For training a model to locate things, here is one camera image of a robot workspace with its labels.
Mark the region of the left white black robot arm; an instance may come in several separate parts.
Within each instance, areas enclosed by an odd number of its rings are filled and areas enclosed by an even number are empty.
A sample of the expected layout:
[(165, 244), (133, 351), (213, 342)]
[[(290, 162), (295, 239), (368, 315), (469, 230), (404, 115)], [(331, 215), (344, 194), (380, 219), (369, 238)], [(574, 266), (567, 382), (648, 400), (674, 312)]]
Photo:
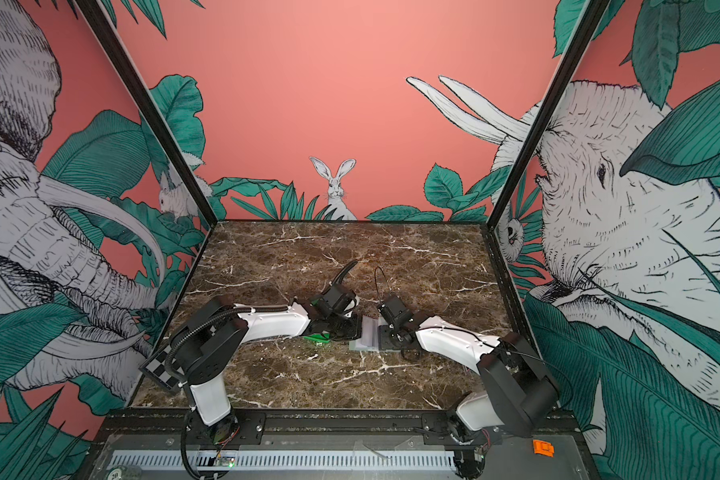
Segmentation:
[(229, 295), (216, 296), (171, 336), (163, 367), (202, 423), (214, 427), (233, 418), (223, 371), (239, 346), (323, 334), (331, 340), (357, 339), (356, 305), (356, 294), (340, 283), (287, 305), (245, 305)]

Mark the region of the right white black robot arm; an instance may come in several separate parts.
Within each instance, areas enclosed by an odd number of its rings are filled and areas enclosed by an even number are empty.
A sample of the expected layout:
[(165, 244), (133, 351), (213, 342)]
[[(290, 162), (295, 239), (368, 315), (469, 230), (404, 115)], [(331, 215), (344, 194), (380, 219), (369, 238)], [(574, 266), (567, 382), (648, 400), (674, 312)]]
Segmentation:
[(377, 309), (385, 322), (379, 333), (383, 346), (433, 353), (480, 377), (483, 389), (466, 395), (449, 414), (457, 441), (493, 428), (528, 438), (558, 402), (557, 381), (521, 335), (478, 334), (439, 316), (415, 313), (396, 295)]

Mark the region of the green plastic card tray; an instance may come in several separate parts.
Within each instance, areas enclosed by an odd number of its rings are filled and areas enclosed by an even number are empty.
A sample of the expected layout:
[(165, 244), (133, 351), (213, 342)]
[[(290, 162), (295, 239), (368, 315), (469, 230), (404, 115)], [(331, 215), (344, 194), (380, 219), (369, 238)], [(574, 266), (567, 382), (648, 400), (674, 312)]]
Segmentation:
[(304, 336), (304, 339), (310, 340), (310, 341), (313, 341), (316, 343), (330, 343), (331, 342), (330, 336), (328, 334), (323, 334), (323, 333), (307, 335), (307, 336)]

